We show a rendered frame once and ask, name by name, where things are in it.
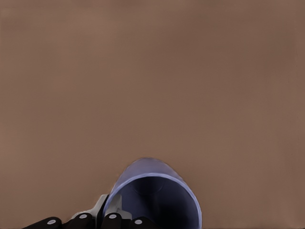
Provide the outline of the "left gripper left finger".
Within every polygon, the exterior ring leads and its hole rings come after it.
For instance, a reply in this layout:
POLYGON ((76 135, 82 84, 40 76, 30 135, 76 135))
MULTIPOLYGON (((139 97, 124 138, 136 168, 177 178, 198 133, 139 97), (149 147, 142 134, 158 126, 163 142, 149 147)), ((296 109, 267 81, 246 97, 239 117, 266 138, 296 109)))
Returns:
POLYGON ((58 217, 48 217, 23 229, 99 229, 103 221, 103 210, 108 194, 100 196, 93 208, 78 212, 66 222, 58 217))

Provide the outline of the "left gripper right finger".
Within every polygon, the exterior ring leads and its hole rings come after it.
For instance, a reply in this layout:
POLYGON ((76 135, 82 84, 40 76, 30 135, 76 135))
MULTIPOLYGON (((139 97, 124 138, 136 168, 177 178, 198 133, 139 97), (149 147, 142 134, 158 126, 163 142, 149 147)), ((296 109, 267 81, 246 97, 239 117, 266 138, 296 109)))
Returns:
POLYGON ((122 196, 116 195, 105 211, 102 229, 155 229, 155 223, 146 217, 133 219, 130 212, 122 209, 122 196))

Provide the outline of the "purple cup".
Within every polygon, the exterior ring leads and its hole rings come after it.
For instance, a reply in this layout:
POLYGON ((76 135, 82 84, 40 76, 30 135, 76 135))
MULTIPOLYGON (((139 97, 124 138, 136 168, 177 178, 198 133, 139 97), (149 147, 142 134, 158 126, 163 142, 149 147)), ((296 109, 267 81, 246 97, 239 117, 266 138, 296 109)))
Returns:
POLYGON ((140 158, 120 175, 105 203, 103 214, 117 209, 133 219, 146 217, 162 229, 201 229, 199 202, 180 175, 165 162, 140 158))

